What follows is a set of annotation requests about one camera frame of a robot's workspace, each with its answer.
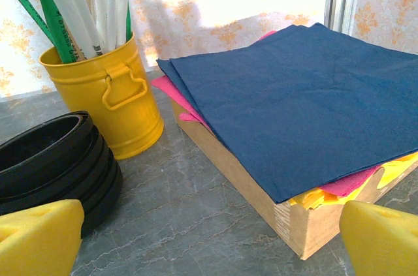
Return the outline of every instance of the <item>floral wallpaper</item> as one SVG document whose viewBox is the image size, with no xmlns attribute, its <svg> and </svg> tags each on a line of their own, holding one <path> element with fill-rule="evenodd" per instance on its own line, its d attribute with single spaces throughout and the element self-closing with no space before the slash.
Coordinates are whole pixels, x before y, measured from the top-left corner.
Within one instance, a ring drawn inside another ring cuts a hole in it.
<svg viewBox="0 0 418 276">
<path fill-rule="evenodd" d="M 357 0 L 351 34 L 418 54 L 418 0 Z"/>
<path fill-rule="evenodd" d="M 42 14 L 39 0 L 30 0 Z M 247 46 L 271 30 L 323 22 L 325 0 L 130 0 L 147 70 L 155 60 Z M 54 90 L 38 63 L 50 41 L 17 0 L 0 4 L 0 99 Z"/>
</svg>

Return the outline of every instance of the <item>stack of napkins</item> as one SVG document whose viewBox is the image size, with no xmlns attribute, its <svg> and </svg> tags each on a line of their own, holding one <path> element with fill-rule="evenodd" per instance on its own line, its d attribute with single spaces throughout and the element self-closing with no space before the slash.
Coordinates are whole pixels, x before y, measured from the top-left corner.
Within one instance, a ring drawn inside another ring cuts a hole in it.
<svg viewBox="0 0 418 276">
<path fill-rule="evenodd" d="M 187 111 L 180 114 L 180 120 L 196 121 L 210 130 L 209 126 L 204 122 L 204 119 L 197 113 L 192 105 L 190 105 L 190 103 L 184 98 L 167 76 L 154 79 L 152 84 L 166 93 L 172 100 L 176 101 L 176 103 Z M 345 204 L 347 201 L 355 200 L 356 197 L 358 197 L 360 192 L 368 183 L 368 180 L 381 167 L 384 169 L 384 172 L 376 189 L 381 189 L 388 185 L 417 161 L 417 152 L 411 155 L 406 155 L 405 157 L 362 170 L 340 178 L 339 180 L 298 194 L 297 196 L 289 199 L 289 202 L 291 205 L 300 204 L 305 209 L 315 209 L 319 206 Z"/>
<path fill-rule="evenodd" d="M 321 24 L 159 66 L 276 203 L 418 151 L 418 56 Z"/>
</svg>

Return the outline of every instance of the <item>yellow foam piece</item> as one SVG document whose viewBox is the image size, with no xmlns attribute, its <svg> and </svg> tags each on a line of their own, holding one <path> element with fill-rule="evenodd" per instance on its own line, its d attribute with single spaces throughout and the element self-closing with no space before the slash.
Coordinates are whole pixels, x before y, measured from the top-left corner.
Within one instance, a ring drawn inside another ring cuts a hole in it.
<svg viewBox="0 0 418 276">
<path fill-rule="evenodd" d="M 0 216 L 0 275 L 69 276 L 83 220 L 78 200 Z"/>
<path fill-rule="evenodd" d="M 356 276 L 418 275 L 418 216 L 350 201 L 340 230 Z"/>
</svg>

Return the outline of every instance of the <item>bucket handle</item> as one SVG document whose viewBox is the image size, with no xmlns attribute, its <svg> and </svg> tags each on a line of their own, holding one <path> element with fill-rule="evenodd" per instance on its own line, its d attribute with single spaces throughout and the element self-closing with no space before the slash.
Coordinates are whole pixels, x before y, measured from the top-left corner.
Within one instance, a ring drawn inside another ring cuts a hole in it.
<svg viewBox="0 0 418 276">
<path fill-rule="evenodd" d="M 132 101 L 143 97 L 148 92 L 148 86 L 146 84 L 146 81 L 142 78 L 135 78 L 135 76 L 133 76 L 132 70 L 129 67 L 127 67 L 126 65 L 124 67 L 125 68 L 123 69 L 123 71 L 117 73 L 117 75 L 114 75 L 113 77 L 108 75 L 106 77 L 106 91 L 103 94 L 102 103 L 109 111 L 116 111 L 117 109 L 121 108 L 122 106 L 125 106 L 126 104 L 131 103 Z M 142 84 L 142 90 L 141 90 L 141 92 L 139 92 L 136 95 L 130 97 L 129 99 L 126 99 L 126 100 L 124 100 L 120 103 L 117 103 L 116 105 L 111 106 L 109 104 L 109 102 L 107 101 L 107 98 L 110 94 L 110 90 L 112 89 L 112 79 L 118 78 L 118 77 L 120 77 L 124 74 L 127 74 L 127 73 L 129 73 L 133 82 Z"/>
</svg>

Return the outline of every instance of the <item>yellow metal bucket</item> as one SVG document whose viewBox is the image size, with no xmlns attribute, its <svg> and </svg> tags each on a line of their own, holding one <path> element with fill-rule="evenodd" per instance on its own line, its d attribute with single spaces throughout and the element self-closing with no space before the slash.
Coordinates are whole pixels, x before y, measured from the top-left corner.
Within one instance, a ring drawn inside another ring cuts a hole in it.
<svg viewBox="0 0 418 276">
<path fill-rule="evenodd" d="M 86 61 L 62 64 L 55 48 L 43 53 L 39 61 L 69 110 L 90 113 L 116 159 L 145 151 L 163 133 L 163 119 L 134 37 Z"/>
</svg>

